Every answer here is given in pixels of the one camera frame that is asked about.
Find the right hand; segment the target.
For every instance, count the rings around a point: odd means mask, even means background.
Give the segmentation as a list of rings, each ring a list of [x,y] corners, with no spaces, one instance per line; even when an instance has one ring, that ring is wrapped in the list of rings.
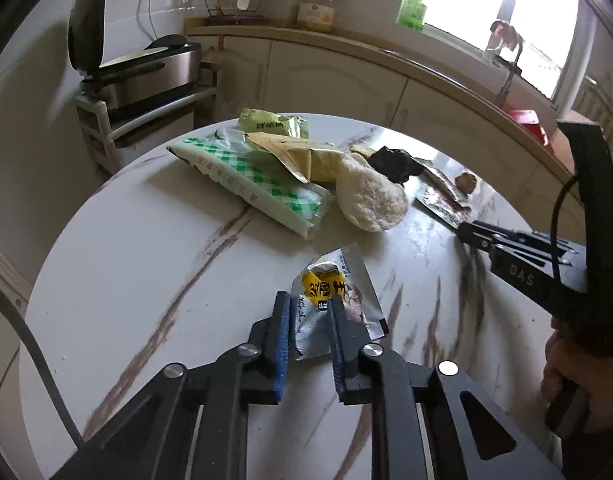
[[[613,428],[613,356],[593,356],[564,337],[565,324],[552,318],[553,333],[545,346],[546,364],[541,380],[541,394],[553,402],[570,379],[589,393],[586,432]]]

